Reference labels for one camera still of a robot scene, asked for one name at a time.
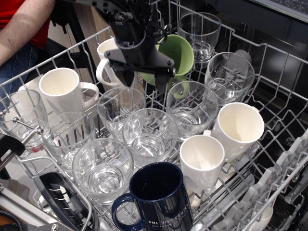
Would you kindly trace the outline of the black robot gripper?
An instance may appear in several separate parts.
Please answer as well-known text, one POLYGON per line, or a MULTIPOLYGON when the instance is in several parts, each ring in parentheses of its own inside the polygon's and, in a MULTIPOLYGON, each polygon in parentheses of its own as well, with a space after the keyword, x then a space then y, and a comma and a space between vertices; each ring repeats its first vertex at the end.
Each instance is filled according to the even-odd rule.
POLYGON ((104 56, 110 61, 109 78, 130 87, 134 72, 155 74, 155 85, 160 93, 168 92, 175 78, 174 61, 160 53, 154 39, 151 12, 105 13, 103 18, 111 26, 116 50, 108 50, 104 56))

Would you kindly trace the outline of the person forearm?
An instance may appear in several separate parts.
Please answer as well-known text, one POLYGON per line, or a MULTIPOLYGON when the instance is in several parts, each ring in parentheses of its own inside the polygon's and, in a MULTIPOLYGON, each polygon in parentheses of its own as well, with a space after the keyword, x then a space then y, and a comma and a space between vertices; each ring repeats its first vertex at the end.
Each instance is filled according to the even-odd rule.
POLYGON ((43 27, 55 6, 53 0, 26 0, 0 32, 0 64, 3 65, 43 27))

